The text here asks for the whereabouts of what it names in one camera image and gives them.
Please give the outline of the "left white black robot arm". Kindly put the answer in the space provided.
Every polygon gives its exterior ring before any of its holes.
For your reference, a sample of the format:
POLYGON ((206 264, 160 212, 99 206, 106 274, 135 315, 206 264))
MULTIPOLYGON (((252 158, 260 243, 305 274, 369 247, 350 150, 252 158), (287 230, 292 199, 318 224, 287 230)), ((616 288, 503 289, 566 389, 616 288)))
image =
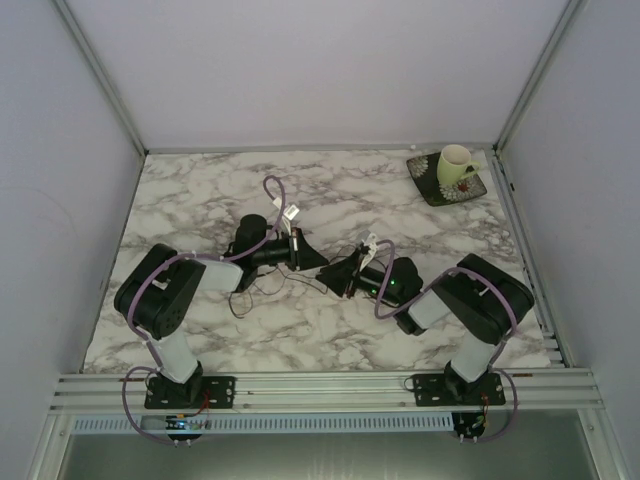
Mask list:
POLYGON ((157 377, 149 383, 153 399, 169 397, 191 404, 203 396, 202 365, 181 331, 200 286, 240 293, 264 266, 305 271, 329 264, 308 244, 300 228, 269 239, 272 232, 264 217, 244 216, 220 261, 197 260, 193 254, 179 255, 165 244, 156 244, 119 288, 114 308, 142 332, 159 366, 157 377))

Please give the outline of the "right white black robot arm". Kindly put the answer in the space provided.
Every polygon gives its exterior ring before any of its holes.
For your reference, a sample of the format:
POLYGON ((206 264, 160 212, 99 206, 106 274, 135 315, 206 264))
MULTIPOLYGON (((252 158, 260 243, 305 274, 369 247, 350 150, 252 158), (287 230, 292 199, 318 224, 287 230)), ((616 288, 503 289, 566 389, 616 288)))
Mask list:
POLYGON ((455 269, 424 287, 414 262, 399 257, 385 270, 369 267, 354 253, 320 269, 316 279, 339 297, 361 290, 378 303, 391 306, 392 318, 407 335, 419 336, 449 314, 466 328, 463 342, 444 369, 438 397, 468 403, 499 377, 489 371, 514 328, 535 304, 521 281, 476 254, 465 256, 455 269))

